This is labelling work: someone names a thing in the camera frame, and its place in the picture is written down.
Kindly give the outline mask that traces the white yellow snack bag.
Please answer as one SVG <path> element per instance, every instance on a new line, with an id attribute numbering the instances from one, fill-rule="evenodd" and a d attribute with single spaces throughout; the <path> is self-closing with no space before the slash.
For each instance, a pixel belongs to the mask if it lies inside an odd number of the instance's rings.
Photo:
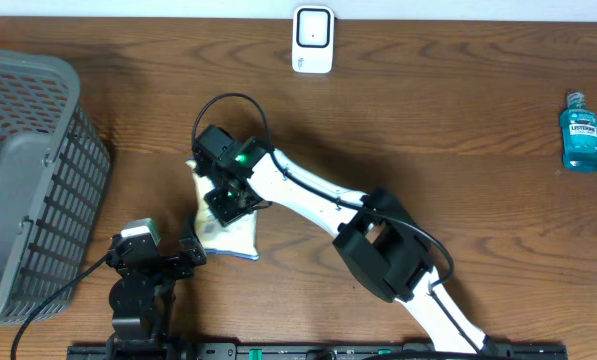
<path id="1" fill-rule="evenodd" d="M 196 161 L 187 159 L 195 183 L 197 212 L 194 218 L 194 230 L 207 254 L 226 255 L 251 261 L 259 260 L 256 247 L 257 213 L 246 214 L 234 223 L 224 227 L 209 210 L 203 196 L 214 189 L 208 177 L 196 173 Z"/>

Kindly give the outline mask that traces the teal mouthwash bottle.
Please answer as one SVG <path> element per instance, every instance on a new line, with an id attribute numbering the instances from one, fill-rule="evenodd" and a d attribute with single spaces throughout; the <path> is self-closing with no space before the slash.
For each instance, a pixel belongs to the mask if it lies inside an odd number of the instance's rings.
<path id="1" fill-rule="evenodd" d="M 597 116 L 587 109 L 585 95 L 569 91 L 559 116 L 563 139 L 563 164 L 573 171 L 597 171 Z"/>

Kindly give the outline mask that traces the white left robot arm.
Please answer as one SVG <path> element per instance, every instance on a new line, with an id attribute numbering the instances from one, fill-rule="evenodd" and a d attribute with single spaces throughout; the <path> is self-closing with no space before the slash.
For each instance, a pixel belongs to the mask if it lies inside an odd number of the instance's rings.
<path id="1" fill-rule="evenodd" d="M 151 218 L 134 220 L 112 237 L 106 263 L 120 279 L 109 293 L 114 333 L 105 345 L 107 359 L 194 359 L 195 347 L 170 333 L 177 281 L 194 276 L 207 255 L 194 230 L 183 222 L 181 250 L 165 256 Z"/>

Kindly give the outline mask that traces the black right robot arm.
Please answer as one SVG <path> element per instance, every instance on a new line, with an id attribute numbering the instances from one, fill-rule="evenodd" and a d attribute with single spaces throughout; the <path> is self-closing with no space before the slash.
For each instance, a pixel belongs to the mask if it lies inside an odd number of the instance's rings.
<path id="1" fill-rule="evenodd" d="M 298 166 L 267 139 L 233 139 L 209 126 L 192 141 L 196 171 L 212 188 L 203 198 L 221 226 L 263 201 L 282 205 L 333 239 L 354 278 L 387 303 L 402 305 L 435 350 L 493 355 L 488 335 L 453 301 L 431 255 L 437 241 L 384 189 L 370 194 L 335 185 Z"/>

